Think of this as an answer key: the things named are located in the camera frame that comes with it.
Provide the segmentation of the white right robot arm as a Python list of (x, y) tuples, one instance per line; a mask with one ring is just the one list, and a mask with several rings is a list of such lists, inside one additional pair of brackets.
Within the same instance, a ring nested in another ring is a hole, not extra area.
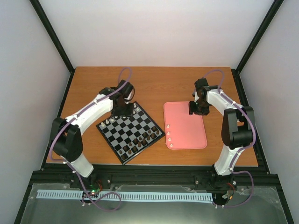
[(255, 144), (254, 110), (236, 103), (219, 86), (209, 85), (205, 78), (198, 79), (194, 86), (194, 100), (188, 105), (189, 114), (206, 116), (213, 106), (223, 116), (223, 148), (207, 179), (212, 189), (220, 190), (231, 182), (235, 164), (242, 152)]

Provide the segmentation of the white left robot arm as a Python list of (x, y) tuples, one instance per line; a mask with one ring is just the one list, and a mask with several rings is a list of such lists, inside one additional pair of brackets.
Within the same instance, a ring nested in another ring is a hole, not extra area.
[(110, 112), (112, 117), (133, 115), (134, 104), (130, 102), (135, 95), (133, 85), (125, 80), (116, 87), (106, 87), (85, 107), (74, 114), (53, 120), (49, 139), (49, 155), (56, 153), (60, 160), (70, 165), (81, 176), (81, 183), (87, 188), (96, 185), (97, 176), (93, 165), (83, 154), (82, 135), (101, 116)]

